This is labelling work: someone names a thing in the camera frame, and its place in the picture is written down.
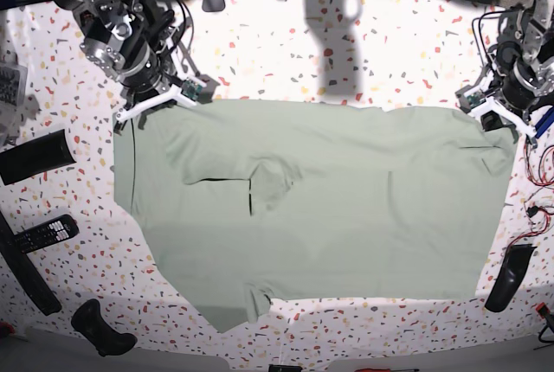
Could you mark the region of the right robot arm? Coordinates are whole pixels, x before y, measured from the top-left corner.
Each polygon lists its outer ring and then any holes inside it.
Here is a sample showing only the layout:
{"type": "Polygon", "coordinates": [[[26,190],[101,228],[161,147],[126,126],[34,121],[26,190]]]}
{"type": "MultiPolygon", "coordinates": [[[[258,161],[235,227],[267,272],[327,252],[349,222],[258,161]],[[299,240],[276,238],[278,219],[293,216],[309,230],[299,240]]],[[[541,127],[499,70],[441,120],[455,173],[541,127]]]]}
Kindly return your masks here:
{"type": "Polygon", "coordinates": [[[197,88],[177,54],[186,26],[155,0],[53,0],[72,12],[83,34],[81,52],[123,87],[114,130],[144,112],[174,102],[196,104],[197,88]]]}

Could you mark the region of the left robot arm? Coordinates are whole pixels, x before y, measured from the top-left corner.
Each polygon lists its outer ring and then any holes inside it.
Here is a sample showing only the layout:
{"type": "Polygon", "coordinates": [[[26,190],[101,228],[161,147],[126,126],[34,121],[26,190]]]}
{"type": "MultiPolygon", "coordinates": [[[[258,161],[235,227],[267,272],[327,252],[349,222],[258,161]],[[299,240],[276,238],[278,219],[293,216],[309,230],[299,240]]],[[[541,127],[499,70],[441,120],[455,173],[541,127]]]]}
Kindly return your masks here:
{"type": "Polygon", "coordinates": [[[553,106],[553,0],[531,0],[499,14],[508,16],[509,38],[486,53],[483,78],[461,92],[460,104],[486,129],[513,125],[534,138],[531,114],[553,106]]]}

